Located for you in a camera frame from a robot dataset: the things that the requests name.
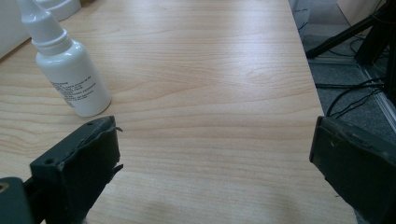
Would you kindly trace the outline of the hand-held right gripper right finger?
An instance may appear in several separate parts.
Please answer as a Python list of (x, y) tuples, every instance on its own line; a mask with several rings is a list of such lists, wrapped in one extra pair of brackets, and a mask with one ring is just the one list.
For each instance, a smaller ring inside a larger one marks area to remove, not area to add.
[(371, 224), (396, 224), (396, 146), (340, 119), (318, 117), (309, 160)]

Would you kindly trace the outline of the black metal stand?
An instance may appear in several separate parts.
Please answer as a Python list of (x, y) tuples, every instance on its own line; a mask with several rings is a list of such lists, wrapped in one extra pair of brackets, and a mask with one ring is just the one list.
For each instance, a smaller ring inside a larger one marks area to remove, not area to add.
[(396, 0), (386, 0), (385, 4), (357, 24), (342, 33), (328, 38), (317, 47), (308, 50), (305, 56), (314, 59), (320, 54), (345, 42), (353, 35), (369, 29), (358, 49), (355, 60), (360, 65), (374, 63), (386, 47), (389, 58), (385, 76), (385, 94), (396, 107)]

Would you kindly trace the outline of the white box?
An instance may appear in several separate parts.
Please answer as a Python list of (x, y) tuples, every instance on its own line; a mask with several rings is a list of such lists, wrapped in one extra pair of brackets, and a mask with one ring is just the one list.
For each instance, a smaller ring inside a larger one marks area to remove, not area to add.
[(0, 0), (0, 59), (29, 37), (17, 0)]

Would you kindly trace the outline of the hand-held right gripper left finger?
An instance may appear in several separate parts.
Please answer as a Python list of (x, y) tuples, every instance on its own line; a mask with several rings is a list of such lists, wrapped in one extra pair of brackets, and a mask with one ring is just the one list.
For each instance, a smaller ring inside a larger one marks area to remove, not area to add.
[(115, 118), (91, 120), (30, 164), (47, 224), (78, 224), (122, 168)]

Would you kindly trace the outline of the white dropper bottle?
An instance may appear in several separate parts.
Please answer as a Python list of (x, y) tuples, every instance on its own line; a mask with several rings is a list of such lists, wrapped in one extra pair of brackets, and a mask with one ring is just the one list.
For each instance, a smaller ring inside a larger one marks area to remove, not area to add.
[(84, 45), (35, 0), (17, 0), (21, 22), (37, 50), (35, 62), (51, 85), (81, 117), (100, 114), (111, 95)]

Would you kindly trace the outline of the white round container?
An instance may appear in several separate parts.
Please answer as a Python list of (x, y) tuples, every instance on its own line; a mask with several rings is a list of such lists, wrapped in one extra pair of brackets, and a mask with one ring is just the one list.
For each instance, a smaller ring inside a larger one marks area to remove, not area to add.
[(79, 0), (35, 0), (41, 7), (51, 12), (58, 21), (63, 21), (81, 9)]

